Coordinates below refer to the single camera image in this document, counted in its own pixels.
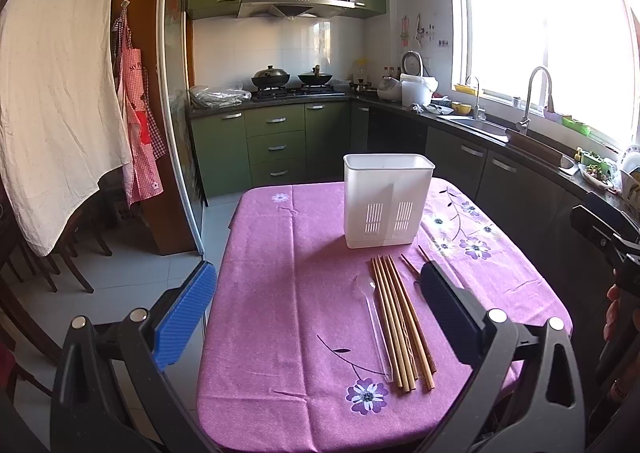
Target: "clear plastic spoon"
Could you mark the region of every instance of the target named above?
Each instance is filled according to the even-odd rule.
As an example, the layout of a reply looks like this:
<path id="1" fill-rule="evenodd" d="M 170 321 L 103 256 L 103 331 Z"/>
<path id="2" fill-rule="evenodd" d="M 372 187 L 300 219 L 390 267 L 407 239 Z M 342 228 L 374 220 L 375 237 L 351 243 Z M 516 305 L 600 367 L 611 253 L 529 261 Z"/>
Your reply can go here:
<path id="1" fill-rule="evenodd" d="M 382 371 L 385 374 L 387 383 L 392 383 L 394 379 L 391 373 L 391 360 L 389 359 L 389 352 L 386 349 L 386 342 L 382 334 L 380 318 L 378 317 L 378 311 L 376 310 L 376 300 L 374 299 L 376 284 L 373 282 L 373 279 L 369 274 L 359 274 L 356 276 L 356 284 L 367 300 L 369 317 L 371 318 L 371 325 L 373 326 L 373 335 L 376 339 L 376 348 L 378 349 L 378 358 L 380 359 Z"/>

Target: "pot lid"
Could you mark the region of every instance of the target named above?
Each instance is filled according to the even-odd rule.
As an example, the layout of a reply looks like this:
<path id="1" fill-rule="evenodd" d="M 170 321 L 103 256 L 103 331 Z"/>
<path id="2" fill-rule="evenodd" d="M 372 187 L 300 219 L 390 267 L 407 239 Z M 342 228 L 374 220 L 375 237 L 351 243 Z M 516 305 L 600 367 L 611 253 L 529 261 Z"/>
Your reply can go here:
<path id="1" fill-rule="evenodd" d="M 285 72 L 281 68 L 273 68 L 273 65 L 268 65 L 266 69 L 255 73 L 254 78 L 268 78 L 274 76 L 288 76 L 289 73 Z"/>

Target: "white cloth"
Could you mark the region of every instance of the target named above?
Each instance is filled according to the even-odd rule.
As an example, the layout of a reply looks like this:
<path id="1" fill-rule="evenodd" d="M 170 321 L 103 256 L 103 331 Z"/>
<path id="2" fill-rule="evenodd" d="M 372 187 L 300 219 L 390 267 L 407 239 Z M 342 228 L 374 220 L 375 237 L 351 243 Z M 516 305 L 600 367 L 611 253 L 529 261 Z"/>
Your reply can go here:
<path id="1" fill-rule="evenodd" d="M 0 13 L 0 176 L 47 255 L 98 179 L 131 160 L 114 90 L 111 0 L 9 0 Z"/>

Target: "faucet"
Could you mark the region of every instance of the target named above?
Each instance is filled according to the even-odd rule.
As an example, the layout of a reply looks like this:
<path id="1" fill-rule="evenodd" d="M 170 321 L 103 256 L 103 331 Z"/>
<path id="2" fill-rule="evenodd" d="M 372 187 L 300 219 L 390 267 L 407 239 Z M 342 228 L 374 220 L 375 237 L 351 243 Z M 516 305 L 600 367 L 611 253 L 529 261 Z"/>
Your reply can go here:
<path id="1" fill-rule="evenodd" d="M 531 120 L 529 119 L 529 108 L 531 106 L 531 87 L 533 86 L 533 78 L 539 70 L 544 72 L 546 74 L 546 78 L 549 80 L 549 93 L 546 101 L 546 109 L 549 112 L 554 112 L 554 99 L 551 95 L 551 74 L 549 74 L 548 68 L 546 68 L 544 65 L 540 65 L 539 67 L 535 67 L 535 69 L 533 69 L 533 72 L 531 73 L 531 76 L 529 78 L 529 90 L 527 91 L 527 105 L 524 108 L 524 115 L 522 117 L 522 120 L 516 123 L 516 128 L 523 136 L 527 135 L 527 128 L 529 127 L 529 123 L 531 122 Z"/>
<path id="2" fill-rule="evenodd" d="M 486 119 L 486 113 L 484 112 L 484 109 L 478 107 L 478 99 L 480 98 L 480 81 L 476 76 L 467 76 L 465 79 L 465 85 L 471 78 L 476 78 L 476 83 L 478 84 L 478 93 L 476 93 L 476 105 L 474 106 L 474 119 L 481 119 L 484 121 Z"/>

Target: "window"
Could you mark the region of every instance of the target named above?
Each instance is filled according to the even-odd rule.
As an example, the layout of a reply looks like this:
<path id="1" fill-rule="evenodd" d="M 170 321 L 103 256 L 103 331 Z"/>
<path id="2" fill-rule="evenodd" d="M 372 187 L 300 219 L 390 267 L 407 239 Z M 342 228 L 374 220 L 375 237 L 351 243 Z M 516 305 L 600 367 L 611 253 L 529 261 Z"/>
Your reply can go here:
<path id="1" fill-rule="evenodd" d="M 527 97 L 538 65 L 552 77 L 554 107 L 624 146 L 636 134 L 638 42 L 624 0 L 462 0 L 460 76 L 484 93 Z M 531 108 L 542 113 L 546 78 L 533 81 Z"/>

